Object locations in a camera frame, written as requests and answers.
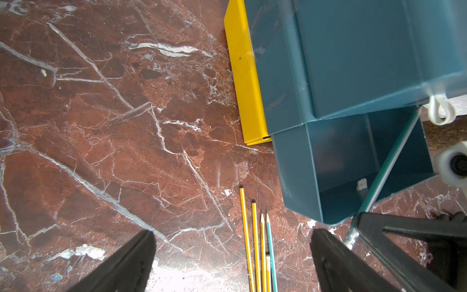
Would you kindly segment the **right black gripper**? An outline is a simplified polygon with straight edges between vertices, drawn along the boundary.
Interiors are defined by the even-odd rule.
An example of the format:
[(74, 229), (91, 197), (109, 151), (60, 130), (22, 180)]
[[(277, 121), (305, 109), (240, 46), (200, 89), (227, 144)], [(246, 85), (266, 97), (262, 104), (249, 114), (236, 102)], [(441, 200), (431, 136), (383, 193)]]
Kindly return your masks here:
[[(407, 292), (467, 290), (467, 217), (445, 214), (430, 220), (361, 213), (356, 228), (361, 240)], [(434, 258), (426, 266), (389, 236), (425, 242)]]

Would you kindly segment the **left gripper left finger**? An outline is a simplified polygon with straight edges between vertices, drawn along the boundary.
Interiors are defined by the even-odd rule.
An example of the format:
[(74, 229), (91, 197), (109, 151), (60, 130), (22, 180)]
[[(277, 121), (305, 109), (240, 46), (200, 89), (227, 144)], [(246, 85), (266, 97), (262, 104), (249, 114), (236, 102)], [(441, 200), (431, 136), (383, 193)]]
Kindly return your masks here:
[(69, 291), (143, 292), (150, 277), (155, 253), (154, 233), (143, 230)]

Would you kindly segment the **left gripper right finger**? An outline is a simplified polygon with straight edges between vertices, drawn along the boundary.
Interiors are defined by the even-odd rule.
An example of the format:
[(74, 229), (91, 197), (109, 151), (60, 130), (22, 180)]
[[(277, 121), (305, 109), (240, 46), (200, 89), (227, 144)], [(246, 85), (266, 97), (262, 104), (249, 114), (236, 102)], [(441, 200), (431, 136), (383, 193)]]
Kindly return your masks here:
[(310, 248), (323, 292), (397, 292), (326, 229), (315, 229)]

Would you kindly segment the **green pencil among yellows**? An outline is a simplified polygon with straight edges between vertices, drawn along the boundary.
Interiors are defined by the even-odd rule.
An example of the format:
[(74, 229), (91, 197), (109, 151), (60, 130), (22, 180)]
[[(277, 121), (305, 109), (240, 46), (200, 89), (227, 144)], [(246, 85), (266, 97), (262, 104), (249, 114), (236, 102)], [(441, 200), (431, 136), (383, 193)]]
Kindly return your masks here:
[(269, 214), (266, 214), (266, 230), (267, 230), (267, 235), (268, 235), (269, 255), (270, 255), (270, 263), (271, 263), (272, 290), (273, 292), (278, 292), (276, 263), (275, 263), (274, 246), (273, 246), (273, 239), (272, 239), (271, 220), (270, 220)]

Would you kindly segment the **teal drawer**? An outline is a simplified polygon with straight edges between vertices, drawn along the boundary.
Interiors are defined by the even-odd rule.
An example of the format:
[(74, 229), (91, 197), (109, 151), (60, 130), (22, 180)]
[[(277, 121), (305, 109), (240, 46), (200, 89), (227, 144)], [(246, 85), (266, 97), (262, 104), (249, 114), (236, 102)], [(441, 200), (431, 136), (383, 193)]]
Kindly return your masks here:
[(319, 120), (274, 134), (272, 143), (287, 209), (325, 225), (353, 216), (415, 113), (397, 108)]

